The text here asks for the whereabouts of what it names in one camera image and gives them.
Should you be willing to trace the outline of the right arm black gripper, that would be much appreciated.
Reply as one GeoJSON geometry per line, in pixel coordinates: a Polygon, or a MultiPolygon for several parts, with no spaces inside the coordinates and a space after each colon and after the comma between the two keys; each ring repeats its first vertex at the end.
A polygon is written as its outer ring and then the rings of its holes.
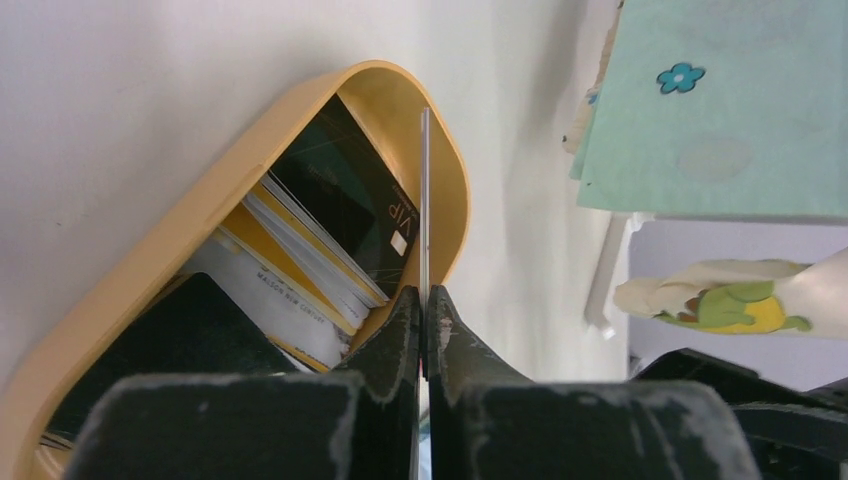
{"type": "Polygon", "coordinates": [[[632,377],[712,388],[736,415],[764,479],[847,477],[845,378],[799,391],[689,348],[661,355],[632,377]]]}

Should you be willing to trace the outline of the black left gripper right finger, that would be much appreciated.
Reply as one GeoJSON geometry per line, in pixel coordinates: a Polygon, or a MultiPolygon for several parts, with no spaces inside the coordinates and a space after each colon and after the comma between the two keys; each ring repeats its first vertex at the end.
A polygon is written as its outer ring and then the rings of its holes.
{"type": "Polygon", "coordinates": [[[729,406],[689,381],[536,382],[461,319],[426,307],[437,479],[757,479],[729,406]]]}

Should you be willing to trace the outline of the grey striped credit card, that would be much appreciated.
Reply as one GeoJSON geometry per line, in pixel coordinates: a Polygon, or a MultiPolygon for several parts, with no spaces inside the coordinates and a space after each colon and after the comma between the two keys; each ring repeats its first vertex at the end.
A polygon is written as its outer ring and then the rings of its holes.
{"type": "Polygon", "coordinates": [[[422,416],[428,419],[429,386],[428,378],[428,348],[426,312],[432,282],[430,281],[430,160],[431,160],[431,118],[429,107],[421,113],[421,161],[420,161],[420,226],[419,226],[419,299],[421,304],[421,346],[420,367],[423,384],[419,388],[425,400],[425,412],[422,416]]]}

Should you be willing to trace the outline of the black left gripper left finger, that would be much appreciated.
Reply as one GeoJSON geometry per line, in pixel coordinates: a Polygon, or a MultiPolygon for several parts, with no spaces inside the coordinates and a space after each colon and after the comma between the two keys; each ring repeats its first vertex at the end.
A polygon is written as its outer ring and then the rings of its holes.
{"type": "Polygon", "coordinates": [[[135,376],[85,422],[68,479],[414,479],[421,304],[324,374],[135,376]]]}

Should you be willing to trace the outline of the yellow oval card tray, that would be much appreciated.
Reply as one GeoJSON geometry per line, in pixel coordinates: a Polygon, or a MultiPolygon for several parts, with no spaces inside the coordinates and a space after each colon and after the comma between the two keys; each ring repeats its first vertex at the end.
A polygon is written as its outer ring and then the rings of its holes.
{"type": "MultiPolygon", "coordinates": [[[[416,187],[419,117],[425,107],[432,108],[432,100],[402,67],[370,60],[309,79],[283,94],[24,356],[1,396],[3,478],[66,478],[75,446],[50,460],[43,454],[40,439],[61,396],[165,287],[237,199],[271,167],[273,156],[334,93],[352,100],[366,129],[388,148],[389,169],[405,187],[416,187]]],[[[375,313],[355,340],[355,351],[385,323],[394,302],[375,313]]]]}

